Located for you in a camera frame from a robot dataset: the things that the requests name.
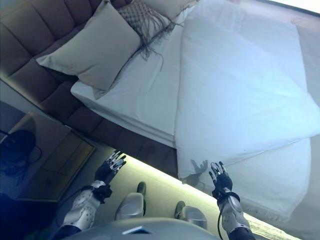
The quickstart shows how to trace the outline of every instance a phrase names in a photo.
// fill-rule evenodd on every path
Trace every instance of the pillow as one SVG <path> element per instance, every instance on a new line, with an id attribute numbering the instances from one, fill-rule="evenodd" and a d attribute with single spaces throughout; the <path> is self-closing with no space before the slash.
<path id="1" fill-rule="evenodd" d="M 196 4 L 197 0 L 142 0 L 149 7 L 173 20 L 182 10 Z"/>
<path id="2" fill-rule="evenodd" d="M 118 9 L 118 12 L 140 36 L 143 47 L 142 57 L 145 60 L 152 51 L 149 43 L 153 38 L 155 36 L 160 38 L 163 33 L 168 33 L 173 29 L 173 24 L 168 27 L 170 24 L 168 18 L 162 16 L 141 0 L 134 0 L 129 5 Z"/>
<path id="3" fill-rule="evenodd" d="M 55 52 L 36 61 L 41 66 L 76 75 L 100 92 L 108 91 L 139 46 L 137 33 L 110 2 L 102 1 L 83 30 Z"/>

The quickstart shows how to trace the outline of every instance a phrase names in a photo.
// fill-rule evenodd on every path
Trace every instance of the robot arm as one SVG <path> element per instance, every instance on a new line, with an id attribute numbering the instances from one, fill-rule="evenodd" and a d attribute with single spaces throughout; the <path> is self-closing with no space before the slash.
<path id="1" fill-rule="evenodd" d="M 114 151 L 97 169 L 94 182 L 81 189 L 53 240 L 60 240 L 92 227 L 98 207 L 112 194 L 109 183 L 126 163 L 126 156 L 120 157 L 121 155 L 122 152 Z"/>
<path id="2" fill-rule="evenodd" d="M 215 186 L 212 196 L 217 199 L 222 218 L 222 227 L 226 231 L 229 240 L 255 240 L 250 230 L 250 225 L 244 217 L 244 211 L 240 205 L 240 197 L 232 192 L 233 183 L 223 163 L 212 163 L 211 169 L 214 174 L 212 172 L 209 172 L 209 174 Z"/>

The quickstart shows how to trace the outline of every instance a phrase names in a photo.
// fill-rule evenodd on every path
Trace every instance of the bedding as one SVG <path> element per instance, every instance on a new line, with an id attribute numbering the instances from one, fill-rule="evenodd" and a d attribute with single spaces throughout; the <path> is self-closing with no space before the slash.
<path id="1" fill-rule="evenodd" d="M 158 13 L 174 20 L 182 10 L 194 6 L 197 0 L 142 0 Z"/>
<path id="2" fill-rule="evenodd" d="M 175 21 L 183 23 L 192 9 L 185 9 Z M 153 42 L 151 47 L 157 53 L 152 52 L 147 61 L 136 54 L 100 99 L 81 81 L 72 86 L 71 93 L 102 117 L 174 147 L 182 31 L 176 25 L 160 42 Z"/>
<path id="3" fill-rule="evenodd" d="M 278 38 L 272 42 L 273 48 L 269 48 L 270 38 L 265 40 L 271 35 Z M 319 134 L 319 108 L 295 84 L 298 76 L 305 79 L 295 26 L 246 13 L 223 0 L 202 0 L 185 21 L 182 36 L 175 119 L 179 177 L 200 175 L 198 185 L 209 193 L 212 180 L 208 165 L 199 168 L 208 160 L 234 164 Z M 254 168 L 230 166 L 245 209 L 264 220 L 288 221 L 308 184 L 310 157 L 306 155 L 300 162 L 303 174 L 297 176 L 298 184 L 291 185 L 287 195 L 282 192 L 289 190 L 284 185 L 290 185 L 288 178 L 295 173 L 288 169 L 291 162 L 274 162 L 287 166 L 283 182 L 277 175 L 273 179 L 275 173 L 268 169 L 257 171 L 265 166 L 258 160 Z M 240 170 L 250 175 L 244 179 Z M 267 183 L 266 177 L 273 189 L 257 189 L 259 180 L 262 185 Z"/>
<path id="4" fill-rule="evenodd" d="M 134 0 L 117 11 L 140 36 L 142 56 L 145 60 L 148 59 L 152 51 L 150 43 L 153 38 L 160 39 L 165 33 L 169 33 L 173 29 L 173 24 L 170 23 L 169 19 L 147 6 L 141 0 Z"/>
<path id="5" fill-rule="evenodd" d="M 312 86 L 308 91 L 319 103 L 318 77 L 313 73 L 306 79 L 307 69 L 304 70 L 304 65 L 307 64 L 307 67 L 313 69 L 311 66 L 315 63 L 312 60 L 304 62 L 302 59 L 297 31 L 293 26 L 293 28 L 288 28 L 288 25 L 283 24 L 281 19 L 274 21 L 273 15 L 266 20 L 261 18 L 260 14 L 248 16 L 234 8 L 228 13 L 213 4 L 205 6 L 204 9 L 206 12 L 202 16 L 208 21 L 218 22 L 225 28 L 242 34 L 247 41 L 253 42 L 257 47 L 272 55 L 281 69 L 301 89 L 306 91 L 307 85 Z M 189 10 L 182 12 L 175 22 L 183 22 L 185 16 L 183 18 L 181 16 Z M 242 21 L 244 24 L 241 28 L 239 23 Z M 148 61 L 136 55 L 122 69 L 114 87 L 102 98 L 94 99 L 90 88 L 79 81 L 72 87 L 72 94 L 104 118 L 138 134 L 176 147 L 174 130 L 180 76 L 180 58 L 177 55 L 180 54 L 182 30 L 176 26 L 163 41 L 153 43 L 154 49 L 163 55 L 162 70 L 162 58 L 159 55 L 151 54 Z M 311 159 L 313 162 L 319 160 L 317 159 L 319 148 L 316 147 L 318 145 L 319 136 L 306 138 L 228 166 L 228 172 L 234 182 L 233 190 L 240 193 L 241 203 L 246 212 L 276 227 L 286 229 L 289 233 L 297 233 L 294 227 L 285 222 L 306 195 Z M 208 176 L 206 173 L 190 176 L 188 183 L 204 192 L 211 192 L 212 189 L 209 190 L 203 184 Z M 304 205 L 302 209 L 310 212 L 314 208 Z M 300 218 L 298 220 L 291 218 L 290 223 L 300 220 Z M 297 234 L 299 235 L 310 226 L 312 224 L 299 228 L 300 232 Z"/>
<path id="6" fill-rule="evenodd" d="M 140 46 L 140 38 L 110 2 L 102 1 L 96 13 L 75 37 L 37 62 L 68 75 L 76 75 L 103 96 Z"/>

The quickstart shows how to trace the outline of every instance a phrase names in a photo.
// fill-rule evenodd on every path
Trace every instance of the black glove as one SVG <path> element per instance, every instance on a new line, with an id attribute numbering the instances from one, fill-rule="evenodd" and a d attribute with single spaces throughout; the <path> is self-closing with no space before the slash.
<path id="1" fill-rule="evenodd" d="M 111 156 L 96 170 L 94 180 L 103 181 L 106 185 L 108 185 L 119 172 L 120 168 L 126 164 L 126 161 L 124 160 L 126 155 L 120 157 L 121 155 L 121 151 L 115 150 Z"/>
<path id="2" fill-rule="evenodd" d="M 212 191 L 212 196 L 217 199 L 217 204 L 220 205 L 228 196 L 234 196 L 240 202 L 240 197 L 232 191 L 233 183 L 228 173 L 224 168 L 224 164 L 220 161 L 219 164 L 211 163 L 210 177 L 213 180 L 215 186 Z"/>

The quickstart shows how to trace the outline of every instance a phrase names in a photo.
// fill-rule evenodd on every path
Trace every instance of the white duvet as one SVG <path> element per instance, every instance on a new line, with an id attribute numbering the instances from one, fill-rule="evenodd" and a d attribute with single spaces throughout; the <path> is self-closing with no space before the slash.
<path id="1" fill-rule="evenodd" d="M 267 222 L 288 221 L 307 190 L 310 151 L 296 151 L 291 161 L 286 149 L 310 148 L 309 137 L 320 133 L 296 27 L 224 0 L 201 0 L 181 41 L 179 177 L 210 193 L 210 163 L 233 164 L 228 171 L 245 210 Z"/>

